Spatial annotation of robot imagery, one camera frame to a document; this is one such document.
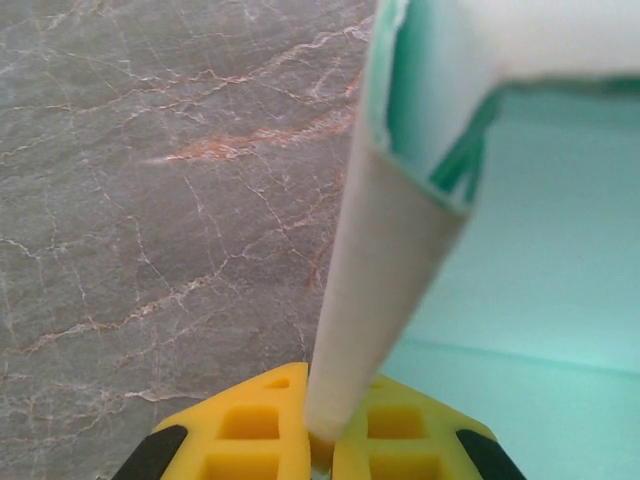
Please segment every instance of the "teal paper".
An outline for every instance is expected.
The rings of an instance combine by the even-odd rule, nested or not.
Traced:
[[[369,128],[425,195],[474,215],[385,373],[486,422],[528,478],[635,480],[640,80],[501,85],[429,158],[429,8],[383,3]]]

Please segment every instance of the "marble surface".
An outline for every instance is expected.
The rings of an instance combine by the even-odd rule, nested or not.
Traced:
[[[0,6],[0,476],[308,359],[372,0]]]

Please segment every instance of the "square hole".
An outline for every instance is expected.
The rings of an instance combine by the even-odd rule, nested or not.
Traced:
[[[278,409],[266,405],[229,410],[218,432],[225,440],[276,440],[280,438]]]
[[[212,455],[198,480],[277,480],[277,455]]]
[[[449,480],[437,455],[374,454],[369,457],[371,480]]]
[[[413,405],[372,407],[367,412],[368,437],[410,440],[428,437],[422,412]]]

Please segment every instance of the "light teal wall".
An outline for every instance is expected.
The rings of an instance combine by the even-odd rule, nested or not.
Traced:
[[[640,100],[510,94],[476,216],[385,372],[528,478],[640,472]]]

